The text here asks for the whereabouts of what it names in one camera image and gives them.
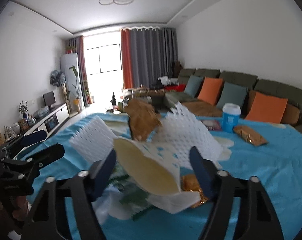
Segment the cluttered coffee table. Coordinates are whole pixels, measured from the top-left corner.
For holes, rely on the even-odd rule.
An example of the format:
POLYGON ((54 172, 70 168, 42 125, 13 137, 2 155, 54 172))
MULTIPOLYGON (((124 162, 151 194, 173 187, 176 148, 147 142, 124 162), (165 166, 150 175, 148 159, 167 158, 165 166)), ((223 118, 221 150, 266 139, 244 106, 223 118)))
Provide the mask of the cluttered coffee table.
POLYGON ((156 111, 161 110, 164 106, 164 97, 166 91, 164 89, 150 89, 147 87, 137 87, 130 89, 122 89, 122 93, 115 100, 111 100, 111 105, 105 108, 107 113, 114 111, 122 112, 124 107, 131 99, 138 99, 151 104, 156 111))

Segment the blue floral tablecloth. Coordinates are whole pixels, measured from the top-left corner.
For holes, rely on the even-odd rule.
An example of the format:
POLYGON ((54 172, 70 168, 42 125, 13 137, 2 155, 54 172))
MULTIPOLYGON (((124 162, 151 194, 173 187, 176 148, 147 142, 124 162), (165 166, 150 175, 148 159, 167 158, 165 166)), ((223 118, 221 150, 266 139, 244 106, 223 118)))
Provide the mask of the blue floral tablecloth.
MULTIPOLYGON (((48 176, 65 179, 86 170, 90 164, 69 144, 70 137, 87 125, 96 114, 88 115, 52 136, 37 148, 41 151, 62 144, 65 155, 41 170, 34 180, 38 192, 48 176)), ((285 239, 294 239, 302 228, 302 134, 293 127, 242 120, 261 134, 267 144, 259 147, 234 133, 216 132, 216 136, 234 142, 231 156, 222 168, 236 178, 257 176, 267 191, 280 220, 285 239)), ((160 209, 147 211, 138 220, 108 217, 102 225, 107 239, 197 239, 203 230, 212 204, 171 215, 160 209)))

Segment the white foam fruit net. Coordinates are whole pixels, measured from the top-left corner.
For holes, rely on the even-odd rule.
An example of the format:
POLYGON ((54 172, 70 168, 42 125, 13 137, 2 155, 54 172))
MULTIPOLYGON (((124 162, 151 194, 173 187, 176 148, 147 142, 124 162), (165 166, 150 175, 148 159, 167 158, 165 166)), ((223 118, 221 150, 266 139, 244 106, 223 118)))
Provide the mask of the white foam fruit net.
POLYGON ((193 146, 202 158, 220 167, 218 159, 223 152, 221 144, 187 107, 176 103, 160 122, 161 126, 153 135, 152 142, 171 145, 179 159, 180 167, 192 168, 189 153, 193 146))

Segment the orange cushion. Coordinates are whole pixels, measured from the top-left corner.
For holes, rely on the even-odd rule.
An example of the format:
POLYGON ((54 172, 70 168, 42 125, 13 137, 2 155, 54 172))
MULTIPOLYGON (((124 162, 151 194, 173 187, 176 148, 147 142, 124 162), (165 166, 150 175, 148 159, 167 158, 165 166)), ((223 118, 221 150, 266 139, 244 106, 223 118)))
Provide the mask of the orange cushion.
POLYGON ((200 90, 198 100, 214 106, 217 103, 223 82, 223 79, 206 77, 200 90))
POLYGON ((246 120, 279 124, 284 115, 288 99, 255 93, 254 101, 246 120))

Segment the snack picture packet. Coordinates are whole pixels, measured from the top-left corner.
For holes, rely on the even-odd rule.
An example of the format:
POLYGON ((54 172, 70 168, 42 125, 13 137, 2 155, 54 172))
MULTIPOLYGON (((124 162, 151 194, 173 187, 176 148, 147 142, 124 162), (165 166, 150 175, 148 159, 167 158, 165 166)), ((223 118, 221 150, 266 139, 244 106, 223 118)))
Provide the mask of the snack picture packet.
POLYGON ((209 131, 221 131, 220 122, 217 120, 201 120, 202 124, 209 130, 209 131))

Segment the blue cup with white lid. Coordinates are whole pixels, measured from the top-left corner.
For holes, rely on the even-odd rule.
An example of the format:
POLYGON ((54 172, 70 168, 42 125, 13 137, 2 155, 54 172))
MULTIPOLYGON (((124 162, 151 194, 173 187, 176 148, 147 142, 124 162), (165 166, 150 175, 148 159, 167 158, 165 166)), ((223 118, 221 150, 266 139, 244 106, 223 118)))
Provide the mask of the blue cup with white lid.
POLYGON ((226 103, 222 108, 222 130, 232 133, 237 126, 241 114, 239 105, 226 103))

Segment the dark green sofa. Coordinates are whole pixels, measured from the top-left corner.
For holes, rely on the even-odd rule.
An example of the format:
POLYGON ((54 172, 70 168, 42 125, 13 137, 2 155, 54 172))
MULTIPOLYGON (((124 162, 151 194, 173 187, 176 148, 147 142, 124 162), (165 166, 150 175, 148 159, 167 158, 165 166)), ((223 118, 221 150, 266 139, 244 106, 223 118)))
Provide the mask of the dark green sofa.
POLYGON ((285 109, 274 120, 302 134, 302 90, 285 83, 219 69, 181 69, 178 84, 165 90, 163 104, 167 108, 180 102, 198 116, 220 117, 222 107, 233 103, 239 105, 241 118, 270 121, 270 109, 261 114, 258 111, 268 102, 286 101, 285 109))

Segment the black monitor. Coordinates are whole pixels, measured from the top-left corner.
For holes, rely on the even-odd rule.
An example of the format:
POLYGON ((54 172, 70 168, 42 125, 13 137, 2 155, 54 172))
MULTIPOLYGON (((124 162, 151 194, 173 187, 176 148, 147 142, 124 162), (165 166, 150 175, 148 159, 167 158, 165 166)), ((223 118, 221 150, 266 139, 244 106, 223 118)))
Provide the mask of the black monitor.
POLYGON ((44 105, 48 106, 49 109, 56 103, 54 91, 43 94, 44 105))

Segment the orange cushion near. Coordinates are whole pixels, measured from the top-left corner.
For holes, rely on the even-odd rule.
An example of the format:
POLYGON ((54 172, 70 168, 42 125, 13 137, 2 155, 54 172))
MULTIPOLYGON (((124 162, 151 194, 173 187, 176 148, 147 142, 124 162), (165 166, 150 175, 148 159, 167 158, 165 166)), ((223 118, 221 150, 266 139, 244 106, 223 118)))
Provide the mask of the orange cushion near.
POLYGON ((254 101, 246 120, 279 124, 284 115, 288 99, 255 93, 254 101))

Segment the white tv cabinet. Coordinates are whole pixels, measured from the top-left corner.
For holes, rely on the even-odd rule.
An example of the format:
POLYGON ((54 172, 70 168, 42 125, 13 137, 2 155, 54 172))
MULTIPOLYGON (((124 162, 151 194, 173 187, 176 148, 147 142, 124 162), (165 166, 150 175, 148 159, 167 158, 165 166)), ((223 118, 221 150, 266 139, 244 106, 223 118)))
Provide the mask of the white tv cabinet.
POLYGON ((19 153, 30 146, 37 145, 57 132, 69 119, 67 104, 56 106, 48 113, 28 124, 27 119, 20 119, 12 126, 0 129, 0 150, 19 153))

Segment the orange and grey curtain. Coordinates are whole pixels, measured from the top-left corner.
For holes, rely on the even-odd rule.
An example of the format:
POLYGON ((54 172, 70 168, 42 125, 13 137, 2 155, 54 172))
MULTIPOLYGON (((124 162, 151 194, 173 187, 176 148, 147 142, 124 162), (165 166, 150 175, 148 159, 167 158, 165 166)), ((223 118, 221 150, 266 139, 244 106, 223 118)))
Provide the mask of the orange and grey curtain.
POLYGON ((121 29, 121 56, 124 88, 150 87, 178 61, 176 29, 121 29))

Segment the teal cushion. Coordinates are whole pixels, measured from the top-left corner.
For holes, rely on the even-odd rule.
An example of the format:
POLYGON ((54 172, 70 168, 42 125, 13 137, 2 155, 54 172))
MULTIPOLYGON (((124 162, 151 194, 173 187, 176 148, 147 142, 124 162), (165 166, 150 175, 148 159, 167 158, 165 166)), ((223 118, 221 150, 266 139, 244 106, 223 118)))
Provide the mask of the teal cushion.
POLYGON ((199 90, 202 81, 203 81, 202 77, 191 75, 185 87, 184 92, 194 98, 199 90))
POLYGON ((218 100, 218 103, 216 104, 216 107, 222 109, 226 103, 233 103, 239 105, 240 109, 242 109, 247 92, 247 87, 225 82, 222 94, 218 100))

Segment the teal cushion near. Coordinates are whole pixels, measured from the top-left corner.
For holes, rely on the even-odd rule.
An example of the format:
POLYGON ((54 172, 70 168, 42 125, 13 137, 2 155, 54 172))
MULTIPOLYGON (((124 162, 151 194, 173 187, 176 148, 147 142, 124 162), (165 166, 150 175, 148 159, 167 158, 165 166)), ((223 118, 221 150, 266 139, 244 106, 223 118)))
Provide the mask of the teal cushion near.
POLYGON ((233 103, 239 105, 240 109, 242 109, 247 92, 247 87, 225 82, 222 94, 218 100, 218 103, 216 104, 216 107, 222 109, 226 103, 233 103))

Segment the potted tall green plant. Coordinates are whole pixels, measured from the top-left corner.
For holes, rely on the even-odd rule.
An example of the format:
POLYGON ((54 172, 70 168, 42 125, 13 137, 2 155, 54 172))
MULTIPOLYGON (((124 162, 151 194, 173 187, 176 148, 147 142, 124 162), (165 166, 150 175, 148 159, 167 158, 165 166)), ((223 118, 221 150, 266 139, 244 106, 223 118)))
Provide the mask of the potted tall green plant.
POLYGON ((87 81, 80 81, 79 73, 74 65, 69 67, 70 70, 73 71, 73 74, 75 76, 75 84, 73 83, 72 86, 74 88, 74 91, 72 94, 74 95, 73 104, 75 105, 75 109, 78 113, 82 112, 82 85, 87 85, 87 81))

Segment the white blue-dotted paper cup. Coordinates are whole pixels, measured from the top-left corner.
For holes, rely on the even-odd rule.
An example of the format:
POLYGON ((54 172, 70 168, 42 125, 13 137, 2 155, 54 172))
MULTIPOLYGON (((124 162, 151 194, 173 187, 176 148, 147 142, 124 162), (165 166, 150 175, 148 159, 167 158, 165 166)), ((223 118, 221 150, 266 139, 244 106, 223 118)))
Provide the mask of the white blue-dotted paper cup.
POLYGON ((149 195, 147 202, 176 214, 200 201, 197 191, 182 191, 180 163, 173 146, 158 142, 114 139, 117 161, 149 195))

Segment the teal cushion far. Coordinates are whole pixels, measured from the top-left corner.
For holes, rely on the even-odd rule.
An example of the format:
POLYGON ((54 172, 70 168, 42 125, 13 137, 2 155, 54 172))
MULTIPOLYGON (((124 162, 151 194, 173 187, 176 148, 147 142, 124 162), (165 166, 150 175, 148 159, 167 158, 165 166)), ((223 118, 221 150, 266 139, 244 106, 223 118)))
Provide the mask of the teal cushion far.
POLYGON ((185 87, 184 92, 194 98, 199 90, 202 81, 203 81, 202 77, 191 75, 185 87))

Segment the green white plastic wrapper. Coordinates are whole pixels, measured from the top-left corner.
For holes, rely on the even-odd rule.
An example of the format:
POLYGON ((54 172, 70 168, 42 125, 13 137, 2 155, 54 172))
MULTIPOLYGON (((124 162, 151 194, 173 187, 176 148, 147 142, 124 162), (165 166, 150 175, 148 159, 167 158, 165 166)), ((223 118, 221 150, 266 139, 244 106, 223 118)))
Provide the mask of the green white plastic wrapper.
POLYGON ((149 193, 141 189, 124 170, 115 168, 108 180, 111 204, 109 215, 119 220, 136 221, 156 207, 147 198, 149 193))

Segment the small gold snack packet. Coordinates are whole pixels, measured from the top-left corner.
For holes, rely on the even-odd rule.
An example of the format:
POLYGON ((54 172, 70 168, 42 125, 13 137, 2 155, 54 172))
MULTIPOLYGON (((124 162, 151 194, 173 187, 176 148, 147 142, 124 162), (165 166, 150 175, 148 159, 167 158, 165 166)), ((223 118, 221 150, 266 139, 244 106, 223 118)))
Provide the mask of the small gold snack packet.
POLYGON ((245 125, 237 125, 234 127, 234 132, 239 135, 244 141, 253 146, 262 146, 268 144, 268 141, 258 132, 245 125))

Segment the covered standing fan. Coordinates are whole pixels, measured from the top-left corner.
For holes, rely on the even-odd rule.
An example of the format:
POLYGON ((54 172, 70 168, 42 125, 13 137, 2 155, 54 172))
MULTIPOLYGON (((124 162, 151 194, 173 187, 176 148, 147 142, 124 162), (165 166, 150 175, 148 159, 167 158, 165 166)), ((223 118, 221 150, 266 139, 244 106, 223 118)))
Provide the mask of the covered standing fan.
POLYGON ((65 75, 62 71, 54 70, 50 74, 50 84, 56 87, 61 87, 66 83, 65 75))

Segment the orange cushion far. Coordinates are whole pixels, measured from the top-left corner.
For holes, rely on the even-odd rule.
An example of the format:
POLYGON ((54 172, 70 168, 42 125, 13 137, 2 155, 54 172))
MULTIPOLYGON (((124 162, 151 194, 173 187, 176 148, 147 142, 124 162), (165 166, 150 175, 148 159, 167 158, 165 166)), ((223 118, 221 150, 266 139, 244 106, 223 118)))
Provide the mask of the orange cushion far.
POLYGON ((198 100, 214 106, 217 103, 223 82, 223 79, 206 77, 200 90, 198 100))

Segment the gold candy wrapper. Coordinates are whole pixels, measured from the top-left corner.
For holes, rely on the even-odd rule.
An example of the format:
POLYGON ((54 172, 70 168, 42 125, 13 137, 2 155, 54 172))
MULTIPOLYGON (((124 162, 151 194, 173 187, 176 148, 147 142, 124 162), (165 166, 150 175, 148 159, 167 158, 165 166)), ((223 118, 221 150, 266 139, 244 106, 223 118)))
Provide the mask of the gold candy wrapper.
POLYGON ((195 174, 187 174, 181 177, 181 188, 183 191, 198 192, 200 200, 191 206, 192 209, 204 205, 209 198, 203 193, 195 174))

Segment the large gold foil bag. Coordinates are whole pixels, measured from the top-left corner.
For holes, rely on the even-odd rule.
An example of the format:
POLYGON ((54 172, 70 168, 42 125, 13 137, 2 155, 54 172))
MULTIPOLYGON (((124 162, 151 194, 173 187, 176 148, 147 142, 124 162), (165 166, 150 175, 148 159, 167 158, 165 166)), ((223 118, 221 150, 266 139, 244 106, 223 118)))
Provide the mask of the large gold foil bag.
POLYGON ((129 116, 131 137, 136 141, 146 141, 151 133, 161 126, 154 107, 143 100, 131 99, 124 111, 129 116))

